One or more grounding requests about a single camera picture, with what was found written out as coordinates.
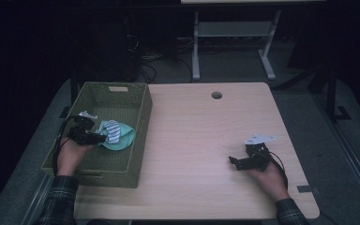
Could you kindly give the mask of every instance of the shirt sleeve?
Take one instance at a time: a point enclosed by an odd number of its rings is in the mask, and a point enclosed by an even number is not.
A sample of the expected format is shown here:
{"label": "shirt sleeve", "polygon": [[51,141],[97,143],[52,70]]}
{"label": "shirt sleeve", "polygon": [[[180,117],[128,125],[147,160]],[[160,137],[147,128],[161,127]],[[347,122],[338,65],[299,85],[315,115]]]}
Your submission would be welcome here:
{"label": "shirt sleeve", "polygon": [[73,214],[78,186],[78,180],[73,177],[54,177],[43,210],[34,224],[76,224]]}
{"label": "shirt sleeve", "polygon": [[281,225],[308,225],[303,213],[293,199],[276,202],[277,220]]}

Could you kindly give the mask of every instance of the metal frame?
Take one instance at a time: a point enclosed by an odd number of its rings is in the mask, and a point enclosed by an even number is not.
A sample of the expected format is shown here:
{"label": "metal frame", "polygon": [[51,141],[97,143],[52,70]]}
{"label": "metal frame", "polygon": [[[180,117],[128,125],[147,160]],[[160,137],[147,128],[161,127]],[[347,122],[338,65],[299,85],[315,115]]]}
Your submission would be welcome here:
{"label": "metal frame", "polygon": [[344,137],[343,133],[341,132],[341,129],[338,127],[338,124],[334,122],[333,117],[327,113],[327,109],[325,109],[325,104],[323,103],[323,100],[318,96],[314,96],[314,100],[316,101],[317,105],[321,109],[321,112],[323,114],[323,118],[326,119],[326,123],[329,125],[329,127],[334,132],[338,143],[341,145],[341,149],[343,150],[344,156],[349,163],[350,168],[352,169],[352,173],[354,174],[356,180],[358,181],[360,185],[360,161],[355,155],[352,147],[347,142],[347,139]]}
{"label": "metal frame", "polygon": [[200,22],[198,11],[194,20],[194,48],[192,53],[192,79],[201,78],[200,60],[198,57],[199,37],[267,37],[263,49],[259,50],[265,73],[269,80],[274,80],[276,75],[268,60],[268,52],[276,33],[281,10],[278,9],[271,22]]}
{"label": "metal frame", "polygon": [[53,179],[48,174],[43,174],[42,181],[35,192],[34,198],[31,201],[25,216],[22,218],[22,225],[33,224],[37,219],[37,216],[42,211],[43,203],[49,193],[52,181]]}

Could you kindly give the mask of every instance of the hole in table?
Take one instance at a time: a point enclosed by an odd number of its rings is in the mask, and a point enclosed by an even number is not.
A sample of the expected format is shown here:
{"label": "hole in table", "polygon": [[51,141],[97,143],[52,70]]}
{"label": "hole in table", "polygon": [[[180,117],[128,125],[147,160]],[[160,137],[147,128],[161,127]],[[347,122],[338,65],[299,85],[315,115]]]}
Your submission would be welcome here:
{"label": "hole in table", "polygon": [[214,99],[221,99],[222,97],[223,97],[223,95],[220,92],[212,93],[212,98],[214,98]]}

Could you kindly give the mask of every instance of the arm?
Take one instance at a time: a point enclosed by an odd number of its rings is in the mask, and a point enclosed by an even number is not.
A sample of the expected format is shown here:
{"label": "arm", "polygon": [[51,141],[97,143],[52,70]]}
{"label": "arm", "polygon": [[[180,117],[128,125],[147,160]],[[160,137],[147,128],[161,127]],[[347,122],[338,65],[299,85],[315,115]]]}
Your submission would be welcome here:
{"label": "arm", "polygon": [[250,170],[247,173],[255,178],[262,190],[276,203],[277,219],[282,225],[309,224],[283,184],[278,168],[270,162],[264,172]]}
{"label": "arm", "polygon": [[61,141],[57,159],[57,176],[35,224],[76,224],[73,218],[78,180],[73,174],[93,145],[78,145],[69,138]]}

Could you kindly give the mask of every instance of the wooden table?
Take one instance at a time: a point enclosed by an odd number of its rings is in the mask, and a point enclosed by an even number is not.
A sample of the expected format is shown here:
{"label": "wooden table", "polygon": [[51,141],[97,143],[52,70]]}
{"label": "wooden table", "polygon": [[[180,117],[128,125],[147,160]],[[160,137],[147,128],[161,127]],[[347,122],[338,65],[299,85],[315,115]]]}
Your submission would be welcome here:
{"label": "wooden table", "polygon": [[149,87],[154,106],[139,187],[80,187],[75,218],[275,218],[272,201],[228,159],[245,158],[253,134],[277,138],[266,145],[285,164],[290,195],[307,218],[319,215],[312,193],[297,190],[308,181],[265,83]]}

